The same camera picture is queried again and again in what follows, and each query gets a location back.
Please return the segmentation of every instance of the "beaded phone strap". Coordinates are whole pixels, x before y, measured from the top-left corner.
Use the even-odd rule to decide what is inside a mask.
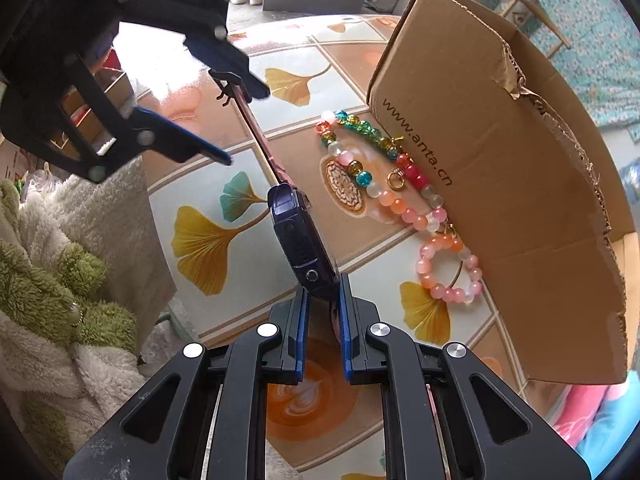
[[[329,154],[346,169],[356,184],[364,188],[370,197],[377,199],[381,205],[388,207],[393,213],[400,216],[406,224],[413,225],[417,231],[427,230],[433,234],[431,240],[420,248],[420,259],[415,264],[415,270],[420,276],[420,284],[435,299],[442,299],[447,303],[471,303],[482,292],[482,283],[480,282],[482,270],[478,267],[478,257],[473,255],[468,247],[465,247],[462,240],[456,235],[453,224],[446,223],[447,212],[443,208],[444,199],[434,192],[427,176],[420,173],[411,157],[398,144],[402,139],[385,137],[379,129],[374,128],[367,121],[361,121],[358,116],[348,114],[343,110],[336,113],[325,111],[320,118],[321,121],[316,124],[316,132],[320,135]],[[404,187],[404,181],[408,180],[429,203],[432,211],[426,215],[419,215],[415,209],[407,207],[406,202],[396,196],[393,191],[385,190],[383,184],[374,181],[371,173],[364,169],[362,163],[356,160],[353,153],[345,150],[343,145],[338,142],[337,136],[332,130],[334,124],[341,124],[361,134],[368,142],[385,153],[397,166],[386,179],[389,187],[393,190],[400,190]],[[439,283],[431,274],[433,268],[431,259],[439,250],[449,250],[456,253],[461,262],[460,268],[464,265],[469,269],[471,285],[468,290],[460,287],[453,288],[460,274],[460,269],[453,283],[449,286]]]

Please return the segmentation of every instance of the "triangular cutout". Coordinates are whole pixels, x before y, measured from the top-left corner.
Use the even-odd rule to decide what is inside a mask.
[[[481,376],[472,375],[470,380],[491,438],[496,444],[504,444],[529,431],[527,422]]]
[[[178,384],[180,384],[180,377],[172,375],[158,386],[158,389],[150,394],[143,401],[142,406],[124,423],[122,427],[124,432],[141,438],[149,444],[156,443],[178,390]]]

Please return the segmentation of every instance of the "teal floral fabric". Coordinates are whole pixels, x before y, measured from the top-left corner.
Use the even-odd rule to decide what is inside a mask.
[[[495,9],[500,0],[485,5]],[[539,0],[572,43],[551,58],[601,129],[627,127],[640,142],[640,32],[619,0]],[[558,38],[531,18],[522,28],[542,52]]]

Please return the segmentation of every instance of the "teal ginkgo leaf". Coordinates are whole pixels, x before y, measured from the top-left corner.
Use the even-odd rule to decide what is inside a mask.
[[[227,222],[238,220],[251,204],[266,203],[267,201],[255,195],[249,182],[249,177],[244,171],[238,173],[226,184],[220,196],[222,206],[222,218]]]

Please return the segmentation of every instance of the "watch face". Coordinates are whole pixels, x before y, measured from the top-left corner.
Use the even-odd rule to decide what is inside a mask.
[[[269,190],[268,203],[273,229],[300,285],[313,296],[334,300],[337,266],[314,224],[308,198],[283,183]]]

